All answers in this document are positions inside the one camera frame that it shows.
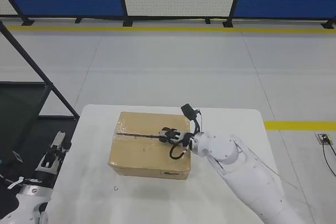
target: power outlet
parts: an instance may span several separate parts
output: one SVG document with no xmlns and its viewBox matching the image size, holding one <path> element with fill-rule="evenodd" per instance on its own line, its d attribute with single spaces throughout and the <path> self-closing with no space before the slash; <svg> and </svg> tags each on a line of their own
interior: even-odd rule
<svg viewBox="0 0 336 224">
<path fill-rule="evenodd" d="M 332 142 L 332 139 L 331 139 L 331 136 L 329 136 L 328 134 L 326 134 L 326 133 L 315 133 L 315 136 L 316 136 L 316 138 L 318 139 L 318 142 L 319 142 L 319 144 L 320 145 L 328 145 L 328 143 L 327 142 L 324 142 L 323 141 L 323 135 L 327 135 L 327 137 L 329 138 L 329 140 L 330 140 L 330 145 L 333 145 L 334 143 Z"/>
</svg>

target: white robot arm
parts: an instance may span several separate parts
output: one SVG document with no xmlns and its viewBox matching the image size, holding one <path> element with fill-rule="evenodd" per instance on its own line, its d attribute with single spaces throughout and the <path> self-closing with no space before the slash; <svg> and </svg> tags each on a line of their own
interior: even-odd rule
<svg viewBox="0 0 336 224">
<path fill-rule="evenodd" d="M 48 215 L 40 212 L 39 207 L 51 200 L 53 183 L 58 174 L 64 155 L 70 148 L 70 143 L 64 143 L 66 134 L 58 132 L 50 149 L 44 154 L 31 178 L 20 177 L 8 188 L 22 185 L 16 198 L 18 207 L 0 220 L 0 224 L 47 224 Z"/>
<path fill-rule="evenodd" d="M 210 138 L 199 132 L 190 140 L 192 152 L 206 156 L 235 195 L 265 224 L 304 224 L 279 192 L 269 170 L 239 138 Z M 220 164 L 232 165 L 239 156 L 245 159 L 234 171 L 226 171 Z"/>
</svg>

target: white wall panel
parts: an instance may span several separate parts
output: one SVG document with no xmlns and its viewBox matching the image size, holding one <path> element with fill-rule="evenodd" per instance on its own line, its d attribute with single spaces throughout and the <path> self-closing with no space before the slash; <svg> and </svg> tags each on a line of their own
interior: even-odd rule
<svg viewBox="0 0 336 224">
<path fill-rule="evenodd" d="M 8 0 L 0 0 L 0 15 L 17 15 Z"/>
<path fill-rule="evenodd" d="M 126 0 L 128 16 L 228 16 L 232 0 Z"/>
</svg>

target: cardboard box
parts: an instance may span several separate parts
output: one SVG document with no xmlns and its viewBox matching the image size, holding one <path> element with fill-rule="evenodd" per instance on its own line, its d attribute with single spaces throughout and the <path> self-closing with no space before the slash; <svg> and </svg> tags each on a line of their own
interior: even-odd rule
<svg viewBox="0 0 336 224">
<path fill-rule="evenodd" d="M 172 147 L 157 138 L 123 136 L 117 133 L 158 136 L 163 127 L 189 132 L 189 120 L 183 115 L 122 112 L 119 116 L 108 164 L 119 174 L 185 180 L 190 171 L 190 151 L 179 160 L 169 157 Z M 184 149 L 178 146 L 173 155 Z"/>
</svg>

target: white table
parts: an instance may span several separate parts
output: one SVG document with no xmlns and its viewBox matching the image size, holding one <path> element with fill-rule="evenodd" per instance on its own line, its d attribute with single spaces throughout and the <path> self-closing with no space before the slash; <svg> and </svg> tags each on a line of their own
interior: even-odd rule
<svg viewBox="0 0 336 224">
<path fill-rule="evenodd" d="M 51 224 L 262 223 L 235 197 L 207 159 L 197 155 L 192 155 L 187 180 L 117 175 L 107 161 L 121 111 L 182 114 L 180 108 L 85 106 L 46 209 Z M 235 134 L 277 172 L 260 112 L 201 111 L 205 132 Z M 280 178 L 275 180 L 282 191 Z"/>
</svg>

